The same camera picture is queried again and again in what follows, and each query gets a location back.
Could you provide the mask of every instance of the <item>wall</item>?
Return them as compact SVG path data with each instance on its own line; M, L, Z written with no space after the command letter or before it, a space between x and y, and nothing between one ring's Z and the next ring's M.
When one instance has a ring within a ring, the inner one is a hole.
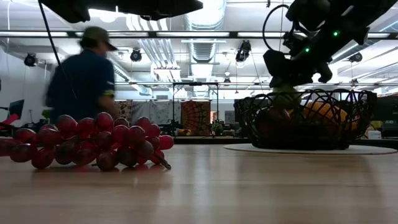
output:
M24 62L12 55L6 54L0 49L0 77L2 90L0 92L0 106L8 107L10 102L25 100L24 110L20 121L14 125L20 126L31 122L29 110L32 110L33 122L42 118L43 98L45 84L50 78L51 72L44 73L40 67L29 68ZM0 120L7 118L7 111L0 110Z

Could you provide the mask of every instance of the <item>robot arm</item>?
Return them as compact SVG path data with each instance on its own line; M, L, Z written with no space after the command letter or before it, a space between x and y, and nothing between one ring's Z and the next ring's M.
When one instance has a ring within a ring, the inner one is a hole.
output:
M290 49L290 59L272 49L263 55L272 75L270 87L312 83L315 73L321 75L319 82L329 81L332 77L328 67L331 56L351 40L359 45L364 44L369 25L397 1L295 0L290 6L279 6L289 8L286 18L293 22L292 30L284 35L284 45ZM294 30L299 30L304 36L296 34Z

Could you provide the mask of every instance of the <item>navy shirt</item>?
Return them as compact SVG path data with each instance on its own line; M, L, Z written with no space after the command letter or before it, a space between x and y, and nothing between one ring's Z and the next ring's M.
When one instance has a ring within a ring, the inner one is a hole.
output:
M68 80L57 67L47 90L53 108L51 119L67 114L77 121L94 118L102 112L98 98L114 95L114 71L112 63L90 50L84 50L62 62ZM75 91L73 96L71 84Z

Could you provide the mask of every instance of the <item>black cable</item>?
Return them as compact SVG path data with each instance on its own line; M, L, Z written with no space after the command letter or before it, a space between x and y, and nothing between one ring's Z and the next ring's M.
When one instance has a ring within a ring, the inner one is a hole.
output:
M268 22L268 19L270 18L270 16L272 15L273 12L275 12L277 9L285 7L286 9L289 9L289 6L286 4L280 4L278 6L276 6L275 8L273 8L267 15L263 25L262 25L262 39L264 41L264 43L266 44L266 46L268 47L269 50L273 50L272 47L268 44L267 39L266 39L266 24Z
M57 59L58 66L59 66L59 68L61 69L63 75L65 76L66 81L67 81L68 84L70 85L70 89L71 89L71 91L72 91L73 96L74 96L75 99L77 100L76 93L75 93L75 91L74 91L74 89L73 89L72 78L71 78L71 77L69 77L70 79L68 78L67 74L65 73L65 71L64 71L64 69L63 69L63 67L62 67L62 65L61 65L61 61L60 61L60 58L58 57L57 49L55 48L55 44L54 44L54 41L53 41L52 36L51 36L49 23L48 23L48 21L47 21L47 18L46 18L46 16L45 16L45 13L44 13L43 4L42 4L42 2L41 2L40 0L39 0L39 7L40 7L40 11L41 11L42 16L43 16L45 29L46 29L46 31L47 31L47 34L49 35L49 39L50 39L50 43L51 43L52 50L54 51L55 58Z

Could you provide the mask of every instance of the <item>grape cluster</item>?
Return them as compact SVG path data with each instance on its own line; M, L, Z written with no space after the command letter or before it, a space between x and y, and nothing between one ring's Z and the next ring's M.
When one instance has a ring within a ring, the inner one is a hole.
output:
M31 161L37 169L47 168L54 160L61 165L78 166L96 161L102 171L111 171L119 163L133 167L150 160L170 169L162 150L173 145L174 139L161 136L158 125L146 117L129 127L126 119L113 120L107 113L79 122L61 115L56 125L46 124L38 133L18 129L9 155L14 162Z

